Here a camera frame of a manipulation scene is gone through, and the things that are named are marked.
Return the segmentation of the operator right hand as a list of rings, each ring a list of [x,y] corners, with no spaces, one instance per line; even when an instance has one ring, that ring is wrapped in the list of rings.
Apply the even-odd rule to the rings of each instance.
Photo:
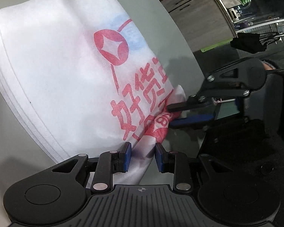
[[[262,61],[262,64],[263,64],[263,66],[264,66],[266,71],[276,70],[277,69],[274,65],[272,65],[272,64],[270,64],[270,63],[268,63],[266,61]]]

